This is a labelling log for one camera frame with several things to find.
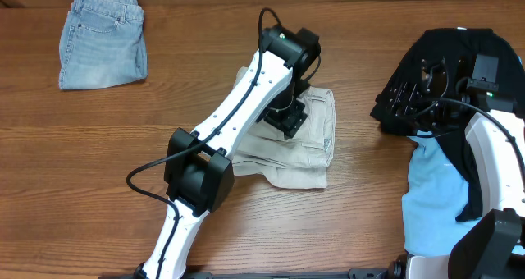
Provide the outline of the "beige shorts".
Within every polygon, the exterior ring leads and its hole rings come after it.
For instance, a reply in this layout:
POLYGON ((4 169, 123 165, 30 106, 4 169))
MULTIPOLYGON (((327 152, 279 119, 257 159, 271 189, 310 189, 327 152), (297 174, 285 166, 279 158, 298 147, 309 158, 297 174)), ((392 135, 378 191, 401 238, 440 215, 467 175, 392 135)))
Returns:
POLYGON ((310 87, 299 96, 307 118, 296 135, 283 132, 265 121, 254 124, 242 138, 233 158, 237 176, 263 175, 284 189, 324 189, 327 168, 333 159, 336 106, 329 89, 310 87))

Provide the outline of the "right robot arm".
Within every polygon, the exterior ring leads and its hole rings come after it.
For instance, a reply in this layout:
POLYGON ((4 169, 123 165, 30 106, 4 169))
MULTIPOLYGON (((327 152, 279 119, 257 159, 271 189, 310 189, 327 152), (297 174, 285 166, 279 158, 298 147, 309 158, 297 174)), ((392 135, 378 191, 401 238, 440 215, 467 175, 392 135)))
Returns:
POLYGON ((524 257, 523 120, 514 101, 500 91, 507 74, 522 72, 519 59, 478 54, 470 76, 458 78, 457 61, 441 57, 418 64, 401 62, 386 87, 386 112, 411 128, 418 139, 437 141, 460 131, 454 145, 472 151, 482 194, 482 217, 463 235, 444 231, 432 249, 414 253, 407 278, 522 278, 524 257))

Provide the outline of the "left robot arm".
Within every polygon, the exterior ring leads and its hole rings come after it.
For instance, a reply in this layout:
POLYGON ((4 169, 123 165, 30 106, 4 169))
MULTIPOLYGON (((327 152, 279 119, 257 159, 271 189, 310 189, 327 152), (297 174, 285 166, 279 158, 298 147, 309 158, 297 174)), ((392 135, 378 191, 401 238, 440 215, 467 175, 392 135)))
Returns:
POLYGON ((249 69, 221 105, 191 132, 171 136, 164 164, 167 215, 150 258, 135 278, 181 278, 189 250, 204 218, 216 211, 235 182, 232 158, 254 124, 265 121, 286 139, 307 115, 297 98, 308 87, 304 73, 320 62, 319 38, 305 28, 293 33, 281 25, 259 34, 249 69))

